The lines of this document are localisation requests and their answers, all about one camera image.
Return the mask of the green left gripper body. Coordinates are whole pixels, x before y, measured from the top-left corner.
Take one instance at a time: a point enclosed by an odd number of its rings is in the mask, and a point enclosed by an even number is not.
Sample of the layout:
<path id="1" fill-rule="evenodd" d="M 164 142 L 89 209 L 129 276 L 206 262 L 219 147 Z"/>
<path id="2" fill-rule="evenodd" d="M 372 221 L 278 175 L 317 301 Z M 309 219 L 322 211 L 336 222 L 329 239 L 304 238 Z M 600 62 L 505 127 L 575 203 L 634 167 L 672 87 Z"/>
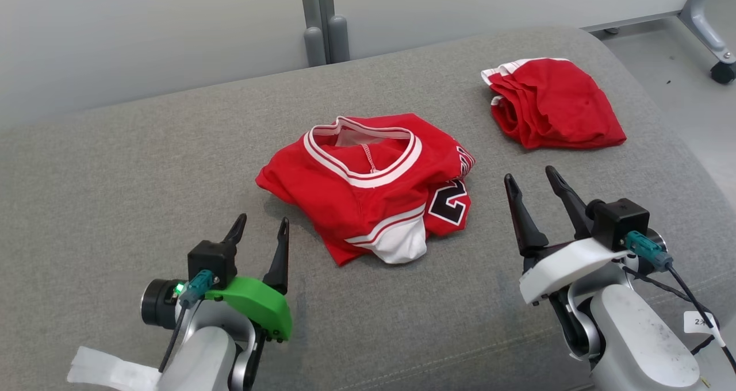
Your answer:
<path id="1" fill-rule="evenodd" d="M 291 339 L 293 319 L 286 297 L 261 280 L 236 277 L 223 290 L 210 289 L 204 299 L 228 304 L 276 341 Z"/>

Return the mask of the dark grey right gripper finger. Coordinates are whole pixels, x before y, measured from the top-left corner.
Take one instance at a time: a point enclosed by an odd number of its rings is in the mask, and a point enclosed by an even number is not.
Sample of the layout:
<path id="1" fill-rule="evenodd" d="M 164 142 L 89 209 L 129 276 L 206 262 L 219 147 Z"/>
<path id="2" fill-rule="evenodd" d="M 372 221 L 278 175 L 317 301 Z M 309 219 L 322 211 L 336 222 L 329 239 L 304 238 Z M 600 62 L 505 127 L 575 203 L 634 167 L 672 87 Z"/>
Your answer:
<path id="1" fill-rule="evenodd" d="M 586 215 L 586 205 L 576 194 L 572 187 L 563 179 L 554 166 L 546 166 L 545 174 L 550 182 L 550 187 L 557 197 L 562 200 L 563 207 L 567 211 L 568 218 L 574 228 L 574 239 L 582 240 L 591 238 L 592 219 Z"/>
<path id="2" fill-rule="evenodd" d="M 505 175 L 504 186 L 519 253 L 522 257 L 537 257 L 549 245 L 549 240 L 539 231 L 527 211 L 523 202 L 523 192 L 512 174 Z"/>

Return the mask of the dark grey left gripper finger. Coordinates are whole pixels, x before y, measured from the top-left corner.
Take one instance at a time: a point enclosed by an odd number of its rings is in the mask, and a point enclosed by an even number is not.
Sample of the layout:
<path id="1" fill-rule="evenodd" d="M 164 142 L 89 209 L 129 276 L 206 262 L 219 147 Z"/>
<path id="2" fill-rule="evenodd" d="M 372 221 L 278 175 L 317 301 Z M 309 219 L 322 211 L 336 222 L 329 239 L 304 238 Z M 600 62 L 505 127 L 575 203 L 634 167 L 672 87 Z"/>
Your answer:
<path id="1" fill-rule="evenodd" d="M 240 215 L 238 215 L 236 221 L 234 221 L 234 223 L 232 224 L 231 229 L 229 229 L 228 234 L 224 236 L 222 243 L 232 246 L 236 246 L 237 244 L 239 244 L 242 239 L 246 223 L 247 214 L 241 213 Z"/>
<path id="2" fill-rule="evenodd" d="M 275 291 L 286 295 L 288 293 L 289 277 L 289 244 L 290 223 L 287 217 L 282 218 L 278 230 L 278 246 L 275 249 L 273 260 L 262 282 Z"/>

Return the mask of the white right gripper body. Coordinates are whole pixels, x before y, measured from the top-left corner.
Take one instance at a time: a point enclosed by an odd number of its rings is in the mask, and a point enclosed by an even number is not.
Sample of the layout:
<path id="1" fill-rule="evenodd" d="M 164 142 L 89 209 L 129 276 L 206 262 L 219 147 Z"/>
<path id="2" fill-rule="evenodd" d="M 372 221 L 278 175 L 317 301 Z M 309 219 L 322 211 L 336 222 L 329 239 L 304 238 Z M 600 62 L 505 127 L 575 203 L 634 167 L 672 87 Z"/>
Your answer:
<path id="1" fill-rule="evenodd" d="M 547 256 L 538 251 L 534 257 L 523 258 L 519 289 L 527 305 L 601 270 L 605 265 L 614 265 L 613 259 L 626 255 L 625 251 L 611 251 L 592 238 L 551 246 L 550 249 L 552 253 Z"/>

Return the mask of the red Bulls 23 jersey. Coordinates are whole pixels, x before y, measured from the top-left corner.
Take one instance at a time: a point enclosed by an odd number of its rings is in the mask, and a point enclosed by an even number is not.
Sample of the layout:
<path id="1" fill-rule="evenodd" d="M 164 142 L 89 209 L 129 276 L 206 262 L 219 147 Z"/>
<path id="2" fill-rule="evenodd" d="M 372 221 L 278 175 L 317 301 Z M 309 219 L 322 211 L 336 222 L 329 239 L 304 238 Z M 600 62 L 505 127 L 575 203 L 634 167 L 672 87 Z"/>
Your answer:
<path id="1" fill-rule="evenodd" d="M 255 181 L 305 213 L 337 265 L 370 253 L 401 265 L 426 254 L 429 236 L 465 228 L 475 165 L 413 113 L 339 116 L 276 152 Z"/>

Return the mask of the red shorts with white stripe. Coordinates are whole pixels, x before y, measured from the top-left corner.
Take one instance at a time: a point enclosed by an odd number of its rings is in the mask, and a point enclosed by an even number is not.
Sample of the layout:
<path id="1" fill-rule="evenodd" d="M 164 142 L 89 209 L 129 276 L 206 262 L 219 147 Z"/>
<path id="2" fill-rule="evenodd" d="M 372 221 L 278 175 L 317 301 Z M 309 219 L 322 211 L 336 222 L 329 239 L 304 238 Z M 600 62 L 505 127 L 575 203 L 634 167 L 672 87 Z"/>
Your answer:
<path id="1" fill-rule="evenodd" d="M 592 150 L 627 137 L 607 96 L 569 59 L 518 59 L 481 71 L 500 130 L 527 150 Z"/>

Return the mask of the grey fabric sofa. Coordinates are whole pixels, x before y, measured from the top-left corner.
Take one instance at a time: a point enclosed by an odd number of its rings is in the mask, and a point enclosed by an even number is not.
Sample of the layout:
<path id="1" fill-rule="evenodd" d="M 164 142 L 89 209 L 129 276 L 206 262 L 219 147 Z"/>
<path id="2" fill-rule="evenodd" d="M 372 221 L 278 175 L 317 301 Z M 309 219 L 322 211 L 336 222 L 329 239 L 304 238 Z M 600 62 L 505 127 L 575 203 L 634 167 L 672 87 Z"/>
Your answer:
<path id="1" fill-rule="evenodd" d="M 627 142 L 526 153 L 490 116 L 480 72 L 562 56 L 609 98 Z M 416 113 L 476 158 L 467 229 L 407 266 L 343 267 L 310 221 L 256 186 L 273 153 L 337 116 Z M 157 367 L 170 332 L 140 319 L 155 278 L 240 213 L 240 275 L 260 278 L 291 221 L 290 341 L 266 344 L 256 391 L 560 391 L 589 383 L 552 307 L 526 305 L 504 175 L 536 225 L 573 227 L 554 166 L 585 201 L 651 212 L 676 270 L 725 324 L 736 317 L 736 213 L 644 88 L 598 39 L 549 27 L 469 37 L 98 108 L 0 130 L 0 391 L 107 391 L 66 380 L 80 346 Z"/>

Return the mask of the grey cart leg with caster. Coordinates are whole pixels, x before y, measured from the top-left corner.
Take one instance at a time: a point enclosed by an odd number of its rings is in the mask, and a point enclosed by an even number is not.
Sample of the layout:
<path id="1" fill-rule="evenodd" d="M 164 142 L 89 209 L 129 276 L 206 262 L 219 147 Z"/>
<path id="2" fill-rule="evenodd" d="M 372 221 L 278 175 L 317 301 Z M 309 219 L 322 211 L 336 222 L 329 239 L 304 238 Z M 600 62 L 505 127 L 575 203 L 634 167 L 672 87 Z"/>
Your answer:
<path id="1" fill-rule="evenodd" d="M 736 55 L 713 29 L 705 14 L 706 0 L 687 0 L 678 14 L 679 21 L 718 59 L 710 69 L 710 77 L 721 85 L 736 80 Z"/>

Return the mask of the grey partition base rail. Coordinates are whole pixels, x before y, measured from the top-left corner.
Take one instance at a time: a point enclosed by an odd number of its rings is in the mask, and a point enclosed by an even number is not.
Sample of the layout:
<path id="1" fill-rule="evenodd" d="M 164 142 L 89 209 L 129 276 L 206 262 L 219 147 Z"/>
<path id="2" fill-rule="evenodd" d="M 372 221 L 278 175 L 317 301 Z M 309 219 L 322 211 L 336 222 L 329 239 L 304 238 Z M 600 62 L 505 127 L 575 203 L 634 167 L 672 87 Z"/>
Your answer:
<path id="1" fill-rule="evenodd" d="M 623 21 L 615 22 L 604 22 L 603 24 L 596 24 L 593 26 L 582 27 L 581 30 L 588 33 L 603 32 L 604 35 L 615 36 L 620 33 L 621 28 L 625 26 L 636 26 L 639 24 L 647 24 L 647 22 L 660 21 L 669 17 L 676 17 L 680 14 L 680 11 L 671 11 L 660 14 L 653 14 L 652 16 L 634 17 Z"/>

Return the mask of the grey partition post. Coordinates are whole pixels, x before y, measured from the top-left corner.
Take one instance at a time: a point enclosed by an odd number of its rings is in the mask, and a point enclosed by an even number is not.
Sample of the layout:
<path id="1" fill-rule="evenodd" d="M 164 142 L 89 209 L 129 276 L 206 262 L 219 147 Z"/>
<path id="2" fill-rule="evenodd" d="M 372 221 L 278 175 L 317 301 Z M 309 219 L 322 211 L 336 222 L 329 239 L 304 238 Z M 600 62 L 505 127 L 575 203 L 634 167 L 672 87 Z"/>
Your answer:
<path id="1" fill-rule="evenodd" d="M 302 0 L 306 29 L 303 40 L 306 48 L 308 65 L 313 68 L 328 63 L 325 49 L 323 19 L 321 19 L 320 0 Z"/>
<path id="2" fill-rule="evenodd" d="M 347 62 L 351 59 L 347 20 L 336 13 L 335 0 L 318 1 L 326 63 Z"/>

